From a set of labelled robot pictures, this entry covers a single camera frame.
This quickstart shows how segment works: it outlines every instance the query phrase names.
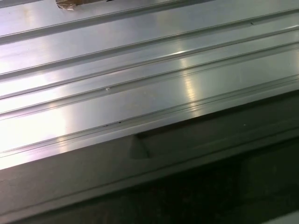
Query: shiny metal surface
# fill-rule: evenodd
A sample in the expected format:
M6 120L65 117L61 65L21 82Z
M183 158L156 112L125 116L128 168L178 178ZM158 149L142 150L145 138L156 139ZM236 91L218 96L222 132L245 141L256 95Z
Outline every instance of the shiny metal surface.
M0 168L298 88L298 1L178 2L0 8Z

